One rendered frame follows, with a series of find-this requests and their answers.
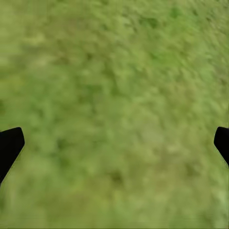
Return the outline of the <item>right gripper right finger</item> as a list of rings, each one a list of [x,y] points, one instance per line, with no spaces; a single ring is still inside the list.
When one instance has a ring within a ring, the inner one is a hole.
[[[222,154],[224,159],[229,165],[229,129],[224,127],[218,127],[215,138],[214,145],[218,151]]]

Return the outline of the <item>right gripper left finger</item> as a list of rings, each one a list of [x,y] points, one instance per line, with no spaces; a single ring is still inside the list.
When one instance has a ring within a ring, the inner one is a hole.
[[[20,127],[0,132],[0,184],[25,145]]]

